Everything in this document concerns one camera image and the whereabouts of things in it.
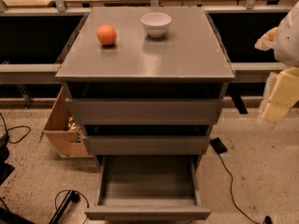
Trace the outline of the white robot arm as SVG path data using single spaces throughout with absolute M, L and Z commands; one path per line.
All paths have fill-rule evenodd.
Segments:
M 266 80 L 260 105 L 260 123 L 276 124 L 299 101 L 299 2 L 275 27 L 257 40 L 254 48 L 274 51 L 275 59 L 286 68 L 271 73 Z

